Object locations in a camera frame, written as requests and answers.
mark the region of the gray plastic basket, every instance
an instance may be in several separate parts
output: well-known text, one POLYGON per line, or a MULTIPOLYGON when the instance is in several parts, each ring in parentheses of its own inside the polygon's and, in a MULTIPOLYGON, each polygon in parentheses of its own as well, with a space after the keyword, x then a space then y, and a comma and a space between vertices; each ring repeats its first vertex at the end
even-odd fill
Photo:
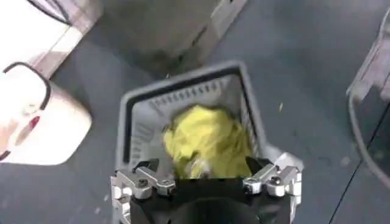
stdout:
POLYGON ((121 102, 117 169, 131 169, 140 161, 158 158, 158 173, 171 173, 172 159, 163 144, 163 130, 193 105, 223 107, 239 118, 254 156, 275 162, 283 154, 266 141, 245 66, 231 61, 127 93, 121 102))

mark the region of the gray floor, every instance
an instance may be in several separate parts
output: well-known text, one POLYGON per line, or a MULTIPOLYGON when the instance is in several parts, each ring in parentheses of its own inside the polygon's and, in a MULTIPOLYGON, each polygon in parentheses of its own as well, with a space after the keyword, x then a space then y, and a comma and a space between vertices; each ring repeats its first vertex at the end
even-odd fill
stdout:
MULTIPOLYGON (((389 5, 388 0, 250 0, 208 61, 235 58, 247 64, 269 140, 305 161, 296 223, 388 223, 390 192, 360 164, 345 94, 389 5)), ((128 48, 120 32, 100 21, 57 71, 54 82, 89 108, 93 127, 64 165, 0 166, 5 192, 0 221, 110 221, 105 199, 119 99, 154 80, 130 63, 128 48)), ((361 106, 367 142, 385 108, 375 91, 361 106)), ((370 145, 383 164, 389 128, 387 114, 370 145)))

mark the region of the black cable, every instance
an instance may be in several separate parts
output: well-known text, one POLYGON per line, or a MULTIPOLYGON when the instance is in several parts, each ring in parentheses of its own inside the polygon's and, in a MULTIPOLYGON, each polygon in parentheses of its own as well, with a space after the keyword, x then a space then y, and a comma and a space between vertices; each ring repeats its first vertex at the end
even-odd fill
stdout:
POLYGON ((39 11, 43 12, 45 15, 51 17, 52 19, 55 19, 56 21, 63 23, 63 24, 66 24, 68 26, 72 26, 72 22, 69 20, 68 14, 65 12, 63 7, 57 1, 55 2, 55 4, 59 7, 59 9, 60 9, 61 13, 63 14, 63 16, 65 17, 65 19, 58 17, 57 15, 47 11, 40 4, 37 4, 34 0, 27 0, 27 2, 30 3, 31 5, 33 5, 35 8, 37 8, 39 11))

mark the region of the screw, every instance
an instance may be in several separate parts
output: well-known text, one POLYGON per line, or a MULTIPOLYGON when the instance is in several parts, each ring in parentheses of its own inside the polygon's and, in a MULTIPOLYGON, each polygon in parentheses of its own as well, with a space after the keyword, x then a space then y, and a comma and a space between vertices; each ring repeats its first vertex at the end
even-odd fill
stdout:
POLYGON ((244 193, 245 194, 252 194, 252 188, 248 185, 244 186, 244 193))
POLYGON ((139 188, 146 187, 147 186, 147 180, 146 179, 139 179, 136 186, 139 187, 139 188))
POLYGON ((276 184, 276 185, 279 185, 282 180, 280 179, 280 177, 272 177, 271 180, 276 184))

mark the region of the yellow cloth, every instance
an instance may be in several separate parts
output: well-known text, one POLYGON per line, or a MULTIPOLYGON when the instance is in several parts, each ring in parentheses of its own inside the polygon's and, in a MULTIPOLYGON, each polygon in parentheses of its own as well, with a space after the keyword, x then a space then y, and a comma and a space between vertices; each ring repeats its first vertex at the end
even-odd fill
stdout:
POLYGON ((180 178, 250 175, 248 135, 225 110, 192 107, 174 119, 163 140, 180 178))

